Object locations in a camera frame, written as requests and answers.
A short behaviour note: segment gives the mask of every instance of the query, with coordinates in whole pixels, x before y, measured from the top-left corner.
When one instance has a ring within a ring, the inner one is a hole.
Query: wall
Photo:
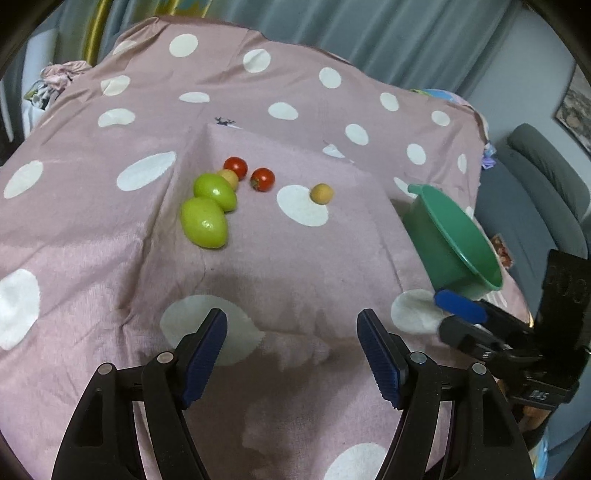
[[[591,189],[591,157],[554,119],[570,83],[574,60],[554,30],[523,9],[498,55],[467,100],[482,112],[493,142],[515,127],[536,127]]]

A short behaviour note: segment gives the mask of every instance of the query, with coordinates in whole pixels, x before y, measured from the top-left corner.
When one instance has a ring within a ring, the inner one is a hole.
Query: green fruit
[[[181,225],[189,240],[202,248],[223,247],[228,238],[228,222],[220,206],[205,197],[192,198],[181,205]]]
[[[215,200],[224,212],[236,209],[236,192],[229,182],[215,173],[204,173],[195,180],[193,194]]]

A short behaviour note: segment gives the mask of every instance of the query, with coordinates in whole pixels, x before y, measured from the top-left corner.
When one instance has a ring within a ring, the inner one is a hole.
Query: green plastic basin
[[[435,290],[447,288],[472,300],[503,285],[501,268],[471,218],[430,185],[409,185],[418,196],[402,222]]]

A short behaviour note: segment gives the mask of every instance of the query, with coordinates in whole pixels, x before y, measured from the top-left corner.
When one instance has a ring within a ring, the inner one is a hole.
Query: red cherry tomato
[[[238,175],[238,180],[242,180],[244,177],[246,177],[246,172],[248,171],[248,165],[240,157],[228,158],[224,162],[223,167],[226,170],[232,170],[235,172],[236,175]]]
[[[258,192],[268,192],[275,183],[275,174],[268,168],[258,168],[252,172],[251,186]]]

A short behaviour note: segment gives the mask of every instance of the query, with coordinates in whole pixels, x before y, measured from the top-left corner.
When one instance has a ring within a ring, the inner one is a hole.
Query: pillow
[[[507,143],[543,173],[580,222],[589,207],[589,189],[554,145],[528,124],[513,130]]]
[[[497,158],[528,193],[558,249],[587,258],[587,242],[579,222],[544,174],[527,158],[508,147],[499,147]]]

